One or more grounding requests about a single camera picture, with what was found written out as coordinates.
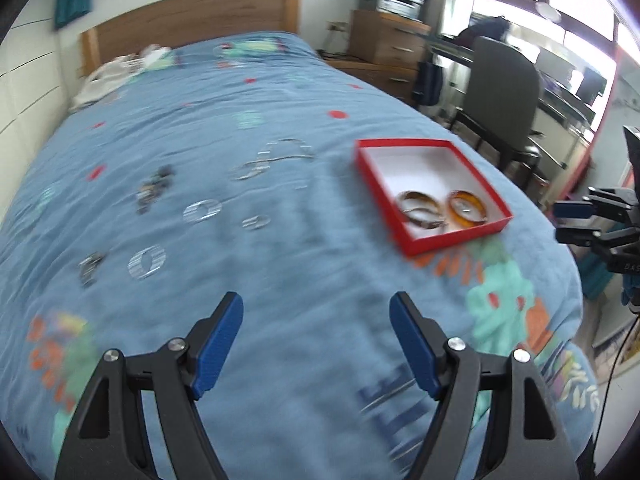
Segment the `white cloth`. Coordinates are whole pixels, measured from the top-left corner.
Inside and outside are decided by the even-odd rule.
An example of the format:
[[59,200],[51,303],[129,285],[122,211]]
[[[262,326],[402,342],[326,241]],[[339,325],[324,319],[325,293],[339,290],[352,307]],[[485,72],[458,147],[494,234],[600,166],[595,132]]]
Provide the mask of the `white cloth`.
[[143,50],[140,57],[133,54],[120,56],[105,63],[84,81],[78,95],[73,98],[69,111],[75,112],[99,101],[120,88],[133,76],[144,72],[170,50],[166,46],[160,47],[154,44]]

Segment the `white tiled wall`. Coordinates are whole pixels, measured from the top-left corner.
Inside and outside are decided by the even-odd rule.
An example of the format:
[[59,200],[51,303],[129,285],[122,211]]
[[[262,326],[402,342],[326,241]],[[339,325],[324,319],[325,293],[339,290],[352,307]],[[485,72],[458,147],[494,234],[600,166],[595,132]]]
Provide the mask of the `white tiled wall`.
[[0,44],[0,222],[66,115],[54,8],[55,0],[29,0]]

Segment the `chair backrest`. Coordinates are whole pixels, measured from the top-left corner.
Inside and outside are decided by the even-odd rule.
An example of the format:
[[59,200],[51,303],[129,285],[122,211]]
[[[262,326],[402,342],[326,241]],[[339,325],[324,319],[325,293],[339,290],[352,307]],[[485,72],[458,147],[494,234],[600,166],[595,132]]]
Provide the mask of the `chair backrest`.
[[540,87],[538,70],[519,51],[477,38],[463,112],[514,150],[522,150],[530,145]]

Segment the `electrical cord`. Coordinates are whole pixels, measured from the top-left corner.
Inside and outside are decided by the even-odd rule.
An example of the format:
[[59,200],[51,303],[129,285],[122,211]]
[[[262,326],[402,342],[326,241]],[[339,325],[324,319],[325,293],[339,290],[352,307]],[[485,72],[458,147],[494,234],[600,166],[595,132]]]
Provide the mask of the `electrical cord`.
[[620,359],[620,355],[622,354],[622,351],[626,346],[626,342],[629,340],[629,337],[631,337],[631,334],[633,333],[634,328],[638,324],[638,320],[640,320],[640,316],[636,316],[636,320],[633,322],[633,324],[629,328],[629,331],[626,333],[625,340],[622,342],[622,345],[620,345],[620,348],[618,349],[618,353],[616,354],[616,358],[614,359],[613,365],[611,366],[611,372],[609,373],[609,381],[607,382],[607,389],[604,393],[604,400],[602,401],[602,411],[600,412],[600,421],[598,423],[598,431],[596,431],[596,437],[593,440],[594,455],[596,451],[596,446],[598,445],[598,437],[600,436],[600,429],[602,428],[602,420],[604,419],[604,409],[607,406],[607,397],[609,397],[609,388],[611,387],[611,381],[613,380],[613,372],[616,369],[616,363]]

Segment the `wooden headboard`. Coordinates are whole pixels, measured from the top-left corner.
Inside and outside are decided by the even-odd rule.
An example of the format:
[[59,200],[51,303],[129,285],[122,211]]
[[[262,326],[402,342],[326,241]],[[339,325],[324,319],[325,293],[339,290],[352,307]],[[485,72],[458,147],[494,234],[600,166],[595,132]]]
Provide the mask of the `wooden headboard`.
[[156,43],[176,48],[244,32],[298,33],[300,0],[161,0],[80,35],[82,72]]

